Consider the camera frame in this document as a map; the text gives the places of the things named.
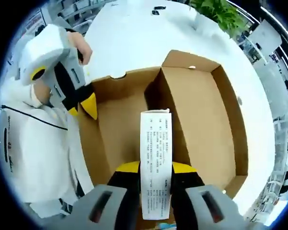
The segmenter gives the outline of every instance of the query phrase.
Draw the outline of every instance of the open cardboard box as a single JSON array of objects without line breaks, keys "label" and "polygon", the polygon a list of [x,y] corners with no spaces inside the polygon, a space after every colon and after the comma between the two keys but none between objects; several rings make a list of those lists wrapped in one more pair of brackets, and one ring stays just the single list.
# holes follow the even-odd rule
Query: open cardboard box
[{"label": "open cardboard box", "polygon": [[[193,166],[205,184],[225,189],[231,198],[239,191],[248,172],[246,133],[236,95],[219,64],[172,50],[161,67],[128,71],[120,79],[105,77],[92,85],[98,120],[80,107],[78,119],[94,185],[106,184],[121,164],[139,161],[140,112],[169,108],[173,161]],[[155,223],[139,220],[138,227]]]}]

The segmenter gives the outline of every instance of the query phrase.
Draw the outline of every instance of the potted plant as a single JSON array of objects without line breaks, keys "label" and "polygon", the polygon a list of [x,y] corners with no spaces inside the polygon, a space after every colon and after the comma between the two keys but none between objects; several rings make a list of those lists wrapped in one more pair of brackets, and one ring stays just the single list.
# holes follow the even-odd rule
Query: potted plant
[{"label": "potted plant", "polygon": [[232,37],[238,28],[245,25],[236,8],[231,6],[226,0],[190,0],[189,5],[194,7],[200,14],[196,15],[195,26],[201,23],[200,20],[203,20],[203,15],[216,22],[224,32],[227,32]]}]

